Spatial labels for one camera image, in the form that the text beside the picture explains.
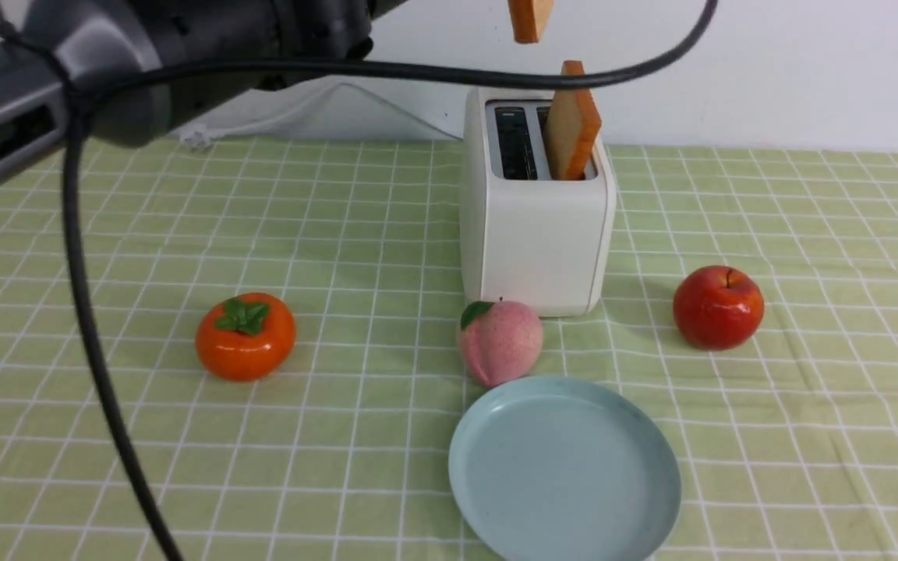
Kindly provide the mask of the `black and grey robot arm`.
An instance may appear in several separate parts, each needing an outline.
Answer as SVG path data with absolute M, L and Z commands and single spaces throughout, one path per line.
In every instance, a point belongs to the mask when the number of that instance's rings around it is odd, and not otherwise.
M 62 145 L 65 93 L 188 62 L 361 60 L 396 1 L 34 1 L 0 41 L 0 185 Z

